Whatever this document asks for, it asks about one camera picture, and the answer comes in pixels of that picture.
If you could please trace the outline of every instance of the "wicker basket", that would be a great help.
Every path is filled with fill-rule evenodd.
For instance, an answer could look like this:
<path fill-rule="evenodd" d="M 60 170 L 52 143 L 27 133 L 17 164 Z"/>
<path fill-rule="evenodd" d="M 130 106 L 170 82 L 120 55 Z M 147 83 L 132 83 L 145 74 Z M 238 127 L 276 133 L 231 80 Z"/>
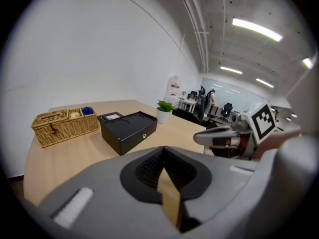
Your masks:
<path fill-rule="evenodd" d="M 71 113 L 79 113 L 80 117 L 71 119 Z M 93 114 L 84 116 L 82 108 L 77 108 L 40 114 L 35 118 L 31 127 L 42 147 L 48 147 L 93 132 L 98 129 L 98 122 L 94 110 Z"/>

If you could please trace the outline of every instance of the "woven basket lid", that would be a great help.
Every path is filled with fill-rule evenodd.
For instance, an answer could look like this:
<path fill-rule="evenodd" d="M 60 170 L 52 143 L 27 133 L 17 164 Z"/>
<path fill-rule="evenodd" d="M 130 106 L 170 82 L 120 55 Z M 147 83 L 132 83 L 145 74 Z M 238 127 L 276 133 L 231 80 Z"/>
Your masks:
<path fill-rule="evenodd" d="M 69 117 L 68 109 L 59 110 L 55 112 L 49 112 L 44 114 L 39 114 L 33 121 L 31 127 L 37 128 L 39 126 L 48 125 L 54 122 L 59 122 L 67 120 Z"/>

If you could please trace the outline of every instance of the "person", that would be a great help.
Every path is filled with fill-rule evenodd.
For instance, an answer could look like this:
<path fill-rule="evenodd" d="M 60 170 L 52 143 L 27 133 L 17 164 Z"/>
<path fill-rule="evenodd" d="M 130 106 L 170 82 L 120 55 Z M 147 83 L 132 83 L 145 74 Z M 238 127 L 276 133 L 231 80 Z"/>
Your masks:
<path fill-rule="evenodd" d="M 279 112 L 277 109 L 275 109 L 275 121 L 276 121 L 276 124 L 278 124 L 279 120 L 277 119 L 277 116 L 279 116 Z"/>
<path fill-rule="evenodd" d="M 215 100 L 215 90 L 211 90 L 207 93 L 206 100 L 207 101 L 207 107 L 204 112 L 204 117 L 207 117 L 207 114 L 209 113 L 209 110 L 211 108 L 211 105 L 214 103 Z"/>

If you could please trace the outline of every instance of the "white pot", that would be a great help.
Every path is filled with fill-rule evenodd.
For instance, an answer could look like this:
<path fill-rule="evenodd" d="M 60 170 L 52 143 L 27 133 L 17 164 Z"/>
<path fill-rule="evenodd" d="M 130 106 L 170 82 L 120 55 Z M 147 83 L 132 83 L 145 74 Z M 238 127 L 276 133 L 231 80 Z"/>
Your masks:
<path fill-rule="evenodd" d="M 165 124 L 168 121 L 170 115 L 171 112 L 162 112 L 159 110 L 159 107 L 157 108 L 156 118 L 158 118 L 158 123 Z"/>

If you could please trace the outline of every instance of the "potted plant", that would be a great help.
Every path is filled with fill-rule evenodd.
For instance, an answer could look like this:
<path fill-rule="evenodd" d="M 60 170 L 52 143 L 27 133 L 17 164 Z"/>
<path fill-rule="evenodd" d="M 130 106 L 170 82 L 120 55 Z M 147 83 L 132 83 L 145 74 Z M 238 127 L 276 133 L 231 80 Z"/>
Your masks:
<path fill-rule="evenodd" d="M 183 91 L 181 94 L 182 94 L 181 100 L 185 100 L 185 99 L 184 99 L 184 96 L 186 95 L 186 91 Z"/>
<path fill-rule="evenodd" d="M 167 103 L 165 101 L 159 101 L 157 108 L 158 123 L 165 124 L 171 114 L 171 111 L 175 110 L 175 107 L 171 105 L 171 103 Z"/>

